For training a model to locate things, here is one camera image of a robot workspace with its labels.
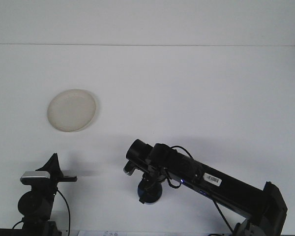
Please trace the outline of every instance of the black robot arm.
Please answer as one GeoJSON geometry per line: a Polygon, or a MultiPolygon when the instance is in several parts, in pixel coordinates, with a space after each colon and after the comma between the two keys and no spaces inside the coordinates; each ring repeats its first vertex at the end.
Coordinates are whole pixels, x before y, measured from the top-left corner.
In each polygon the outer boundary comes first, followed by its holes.
{"type": "Polygon", "coordinates": [[[59,182],[76,182],[76,176],[64,176],[60,170],[58,155],[54,153],[48,162],[36,171],[25,172],[21,177],[31,191],[24,194],[18,203],[22,218],[22,236],[59,236],[54,221],[48,221],[58,191],[59,182]]]}
{"type": "Polygon", "coordinates": [[[279,189],[266,182],[260,190],[226,175],[165,144],[154,147],[136,140],[126,154],[129,160],[124,171],[144,172],[139,184],[140,202],[155,202],[161,195],[160,183],[174,179],[192,190],[215,200],[245,217],[237,224],[233,236],[279,236],[287,207],[279,189]]]}

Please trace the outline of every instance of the black cable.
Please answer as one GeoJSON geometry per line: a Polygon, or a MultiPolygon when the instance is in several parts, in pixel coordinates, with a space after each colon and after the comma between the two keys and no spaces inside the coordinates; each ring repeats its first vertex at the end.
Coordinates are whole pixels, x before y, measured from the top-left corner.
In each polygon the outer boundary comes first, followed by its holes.
{"type": "MultiPolygon", "coordinates": [[[[172,146],[171,148],[180,148],[180,149],[184,150],[184,151],[188,154],[188,156],[194,161],[192,155],[191,155],[191,154],[190,154],[190,153],[189,153],[184,147],[181,147],[181,146],[172,146]]],[[[216,206],[218,212],[220,213],[221,217],[222,217],[223,220],[225,221],[226,225],[228,226],[228,228],[229,228],[229,229],[231,230],[231,232],[233,233],[234,231],[233,231],[232,227],[230,226],[230,224],[229,224],[228,221],[226,220],[225,216],[223,215],[223,213],[222,213],[220,207],[218,206],[218,204],[216,203],[215,199],[213,198],[213,196],[211,195],[211,193],[209,193],[209,195],[210,195],[210,197],[211,197],[211,199],[212,199],[214,205],[216,206]]],[[[209,236],[220,236],[220,235],[219,235],[219,234],[210,234],[209,236]]]]}
{"type": "Polygon", "coordinates": [[[64,195],[57,189],[57,192],[59,192],[59,194],[62,196],[62,198],[65,201],[65,204],[67,205],[68,208],[68,215],[69,215],[69,227],[68,227],[68,236],[70,236],[70,228],[71,228],[71,214],[70,214],[70,209],[69,209],[69,204],[66,200],[66,198],[64,197],[64,195]]]}
{"type": "Polygon", "coordinates": [[[13,225],[12,229],[14,229],[18,224],[21,224],[23,221],[19,221],[18,223],[16,223],[15,225],[13,225]]]}
{"type": "Polygon", "coordinates": [[[187,151],[187,149],[185,149],[184,147],[182,147],[182,146],[178,146],[178,145],[175,145],[175,146],[172,146],[171,148],[180,148],[180,149],[184,150],[184,151],[188,154],[188,156],[189,156],[192,160],[194,160],[193,157],[192,157],[192,155],[191,155],[191,154],[187,151]]]}
{"type": "Polygon", "coordinates": [[[216,206],[218,212],[220,213],[221,217],[222,217],[223,220],[225,221],[227,227],[230,229],[230,231],[231,231],[232,233],[234,233],[232,227],[230,226],[230,224],[229,224],[228,221],[226,220],[225,216],[223,215],[223,213],[222,213],[220,207],[219,207],[218,204],[216,203],[216,200],[212,197],[211,194],[210,194],[210,196],[211,196],[211,199],[212,199],[212,201],[214,202],[214,205],[216,206]]]}
{"type": "Polygon", "coordinates": [[[220,235],[220,234],[209,234],[208,236],[224,236],[224,234],[220,235]]]}

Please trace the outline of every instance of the paper plate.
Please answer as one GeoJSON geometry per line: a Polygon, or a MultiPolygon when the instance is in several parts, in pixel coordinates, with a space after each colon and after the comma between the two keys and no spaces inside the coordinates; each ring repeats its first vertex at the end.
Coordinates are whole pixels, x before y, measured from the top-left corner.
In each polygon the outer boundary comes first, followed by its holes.
{"type": "Polygon", "coordinates": [[[73,132],[83,129],[93,119],[96,103],[93,96],[82,89],[58,94],[49,104],[47,116],[56,129],[73,132]]]}

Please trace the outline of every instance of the white wall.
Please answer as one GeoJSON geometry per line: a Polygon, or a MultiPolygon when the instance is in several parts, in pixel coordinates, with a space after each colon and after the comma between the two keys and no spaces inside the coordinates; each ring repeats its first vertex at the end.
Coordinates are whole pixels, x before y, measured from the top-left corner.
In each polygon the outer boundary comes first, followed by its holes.
{"type": "MultiPolygon", "coordinates": [[[[182,145],[260,189],[272,181],[289,208],[283,233],[295,234],[295,46],[273,46],[295,45],[295,1],[275,3],[72,1],[68,9],[62,1],[0,1],[0,227],[22,217],[17,202],[29,188],[19,177],[57,152],[61,168],[78,175],[59,184],[75,230],[227,233],[213,203],[186,187],[164,184],[159,202],[138,202],[141,173],[128,177],[122,169],[140,138],[182,145]],[[233,33],[219,37],[227,25],[233,33]],[[44,45],[54,43],[270,46],[44,45]],[[48,123],[47,107],[71,88],[91,91],[98,110],[87,129],[63,133],[48,123]]],[[[242,220],[223,211],[233,226],[242,220]]],[[[52,217],[67,227],[60,196],[52,217]]]]}
{"type": "Polygon", "coordinates": [[[0,0],[0,43],[295,45],[295,0],[0,0]]]}

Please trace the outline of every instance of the barcode label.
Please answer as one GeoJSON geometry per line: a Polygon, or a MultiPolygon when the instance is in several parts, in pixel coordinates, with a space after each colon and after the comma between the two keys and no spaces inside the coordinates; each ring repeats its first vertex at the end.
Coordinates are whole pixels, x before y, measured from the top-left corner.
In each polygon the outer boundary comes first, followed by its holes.
{"type": "Polygon", "coordinates": [[[208,173],[205,173],[203,175],[203,179],[211,184],[214,184],[216,186],[220,186],[222,180],[220,178],[217,178],[215,176],[209,175],[208,173]]]}

